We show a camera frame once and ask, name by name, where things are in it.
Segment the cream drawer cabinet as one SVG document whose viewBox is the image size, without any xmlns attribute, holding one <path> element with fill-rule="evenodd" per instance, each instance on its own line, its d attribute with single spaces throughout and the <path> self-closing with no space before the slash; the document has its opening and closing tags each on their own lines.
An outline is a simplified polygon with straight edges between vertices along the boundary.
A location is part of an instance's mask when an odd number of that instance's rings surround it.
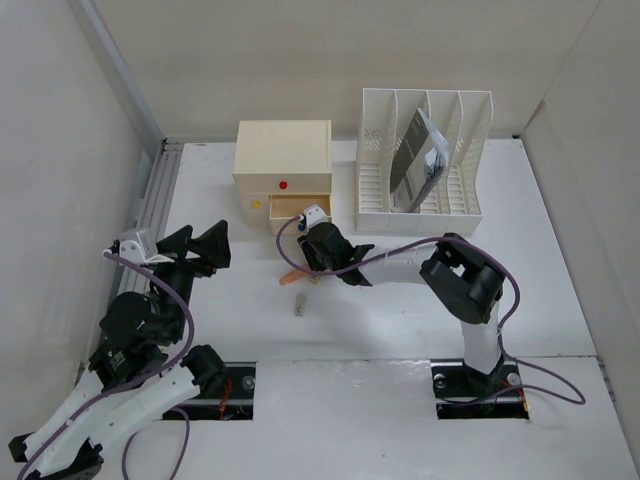
<svg viewBox="0 0 640 480">
<path fill-rule="evenodd" d="M 276 234 L 317 205 L 332 216 L 329 120 L 243 120 L 232 176 L 246 223 Z"/>
</svg>

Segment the grey setup guide booklet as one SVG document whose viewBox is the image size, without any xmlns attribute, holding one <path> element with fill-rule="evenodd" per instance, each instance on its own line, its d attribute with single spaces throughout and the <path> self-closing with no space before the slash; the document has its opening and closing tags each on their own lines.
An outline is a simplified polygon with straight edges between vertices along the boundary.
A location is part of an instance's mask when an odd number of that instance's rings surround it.
<svg viewBox="0 0 640 480">
<path fill-rule="evenodd" d="M 425 111 L 418 108 L 392 160 L 391 212 L 417 212 L 449 164 L 447 140 Z"/>
</svg>

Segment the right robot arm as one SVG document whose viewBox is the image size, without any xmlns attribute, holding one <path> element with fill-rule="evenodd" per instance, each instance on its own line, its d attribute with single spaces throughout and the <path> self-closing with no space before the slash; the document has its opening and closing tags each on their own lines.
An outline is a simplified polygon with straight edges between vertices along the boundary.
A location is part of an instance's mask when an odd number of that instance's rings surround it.
<svg viewBox="0 0 640 480">
<path fill-rule="evenodd" d="M 327 222 L 313 226 L 297 243 L 312 271 L 334 272 L 350 286 L 428 286 L 461 323 L 465 386 L 484 394 L 498 384 L 503 364 L 498 313 L 505 276 L 461 236 L 446 234 L 428 258 L 414 247 L 393 255 L 373 244 L 354 246 Z"/>
</svg>

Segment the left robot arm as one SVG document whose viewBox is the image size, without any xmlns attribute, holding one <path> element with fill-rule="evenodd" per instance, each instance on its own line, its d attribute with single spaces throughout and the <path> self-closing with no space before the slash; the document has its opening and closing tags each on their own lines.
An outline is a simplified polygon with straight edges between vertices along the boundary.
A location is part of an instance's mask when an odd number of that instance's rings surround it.
<svg viewBox="0 0 640 480">
<path fill-rule="evenodd" d="M 21 479 L 92 479 L 113 445 L 186 400 L 231 387 L 213 347 L 193 343 L 189 310 L 194 280 L 231 263 L 227 222 L 200 236 L 186 225 L 158 242 L 129 230 L 103 256 L 144 276 L 149 290 L 115 297 L 71 394 L 37 431 L 9 442 Z"/>
</svg>

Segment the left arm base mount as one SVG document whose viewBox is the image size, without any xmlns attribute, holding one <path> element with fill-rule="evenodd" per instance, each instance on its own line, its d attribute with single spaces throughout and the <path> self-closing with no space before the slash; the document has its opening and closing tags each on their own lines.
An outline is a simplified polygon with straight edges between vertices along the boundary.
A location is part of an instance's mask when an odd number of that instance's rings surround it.
<svg viewBox="0 0 640 480">
<path fill-rule="evenodd" d="M 228 363 L 222 385 L 177 406 L 191 421 L 245 421 L 254 414 L 255 363 Z"/>
</svg>

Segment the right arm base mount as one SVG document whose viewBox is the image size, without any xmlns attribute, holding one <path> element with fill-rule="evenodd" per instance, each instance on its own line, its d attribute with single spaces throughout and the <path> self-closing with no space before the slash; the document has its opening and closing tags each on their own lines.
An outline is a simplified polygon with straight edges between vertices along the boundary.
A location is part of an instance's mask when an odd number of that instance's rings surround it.
<svg viewBox="0 0 640 480">
<path fill-rule="evenodd" d="M 439 420 L 529 419 L 514 362 L 501 360 L 489 375 L 462 359 L 436 360 L 430 367 Z"/>
</svg>

